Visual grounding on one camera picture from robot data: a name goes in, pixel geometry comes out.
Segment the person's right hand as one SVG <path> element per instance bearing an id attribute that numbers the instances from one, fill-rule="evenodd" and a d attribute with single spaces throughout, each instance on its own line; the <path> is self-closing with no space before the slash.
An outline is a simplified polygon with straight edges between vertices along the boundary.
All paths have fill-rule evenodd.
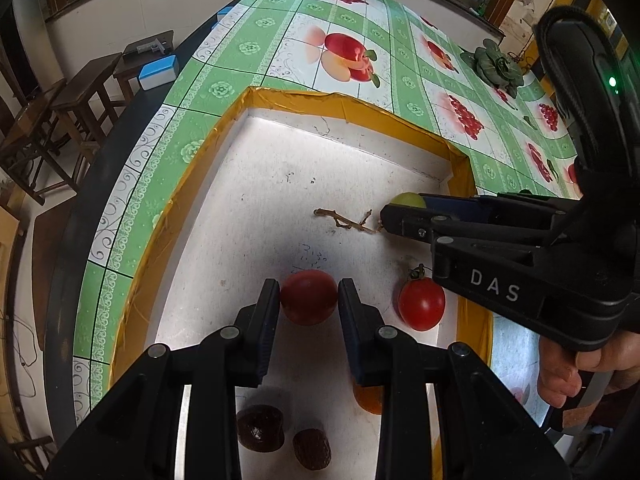
<path id="1" fill-rule="evenodd" d="M 627 389 L 639 381 L 640 335 L 620 330 L 602 348 L 569 352 L 556 342 L 539 339 L 538 394 L 554 408 L 562 408 L 582 388 L 580 372 L 612 373 L 606 393 Z"/>

